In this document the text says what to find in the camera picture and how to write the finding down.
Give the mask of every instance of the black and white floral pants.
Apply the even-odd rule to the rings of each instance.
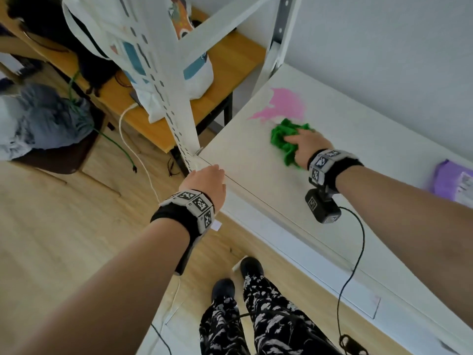
[[[251,315],[259,355],[340,354],[322,331],[264,276],[245,277],[243,298],[250,313],[276,310],[300,318],[295,322],[278,314]],[[202,355],[250,355],[239,315],[235,299],[214,300],[199,328]]]

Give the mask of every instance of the cleaning rag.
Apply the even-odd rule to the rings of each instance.
[[[296,161],[294,161],[296,150],[298,150],[297,144],[290,144],[284,140],[285,136],[293,136],[294,134],[298,134],[298,128],[302,128],[304,130],[310,129],[308,123],[303,125],[294,124],[285,118],[279,125],[271,130],[271,144],[284,151],[284,164],[286,166],[295,164],[296,167],[299,167]]]

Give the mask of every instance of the forearm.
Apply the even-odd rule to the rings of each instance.
[[[15,354],[135,354],[188,244],[180,223],[153,221]]]
[[[360,166],[336,185],[383,243],[473,326],[473,210]]]

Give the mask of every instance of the white metal shelf frame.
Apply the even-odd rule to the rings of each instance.
[[[162,101],[166,121],[191,171],[198,168],[199,162],[194,156],[198,154],[200,144],[183,71],[268,0],[234,0],[180,40],[169,18],[166,1],[123,0],[122,7],[129,15],[124,27],[133,25],[133,33],[142,35],[141,39],[137,38],[137,46],[143,64],[148,66],[145,78],[154,85],[157,99]],[[275,18],[276,36],[268,42],[263,70],[255,89],[283,63],[300,3],[301,0],[280,0]]]

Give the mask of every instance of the shoe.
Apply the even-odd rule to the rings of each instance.
[[[225,298],[234,298],[235,297],[235,284],[229,278],[220,279],[215,283],[212,288],[212,301],[215,298],[223,296]]]
[[[253,258],[252,256],[249,256],[241,261],[240,270],[243,278],[245,278],[247,275],[264,276],[263,266],[261,265],[258,259]]]

